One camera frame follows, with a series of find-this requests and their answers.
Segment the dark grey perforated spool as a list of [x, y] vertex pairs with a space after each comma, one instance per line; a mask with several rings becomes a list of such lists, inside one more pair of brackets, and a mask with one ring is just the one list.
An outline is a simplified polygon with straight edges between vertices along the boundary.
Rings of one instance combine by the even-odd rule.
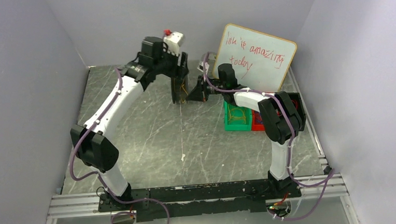
[[173, 104], [184, 104], [188, 95], [188, 76], [182, 79], [171, 78], [171, 97]]

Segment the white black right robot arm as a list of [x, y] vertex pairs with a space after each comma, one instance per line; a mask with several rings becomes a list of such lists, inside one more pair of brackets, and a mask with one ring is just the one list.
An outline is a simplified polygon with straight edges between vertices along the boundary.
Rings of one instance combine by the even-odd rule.
[[292, 137], [305, 128], [305, 112], [298, 93], [279, 91], [274, 94], [252, 92], [236, 79], [232, 64], [218, 66], [218, 78], [201, 75], [194, 89], [187, 95], [188, 101], [205, 102], [211, 94], [221, 94], [226, 103], [258, 112], [266, 136], [271, 140], [271, 166], [268, 171], [267, 187], [263, 191], [252, 189], [248, 197], [283, 198], [301, 196], [297, 183], [292, 180], [291, 145]]

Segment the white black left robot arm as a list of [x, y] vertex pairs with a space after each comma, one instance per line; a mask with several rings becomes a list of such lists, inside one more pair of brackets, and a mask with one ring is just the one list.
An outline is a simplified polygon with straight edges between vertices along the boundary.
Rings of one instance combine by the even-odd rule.
[[115, 68], [117, 82], [100, 108], [83, 125], [71, 127], [71, 178], [80, 181], [97, 175], [107, 198], [119, 210], [128, 209], [135, 200], [130, 183], [118, 167], [119, 150], [110, 139], [128, 108], [158, 75], [172, 81], [186, 78], [188, 55], [180, 51], [184, 41], [185, 35], [181, 32], [145, 37], [136, 57]]

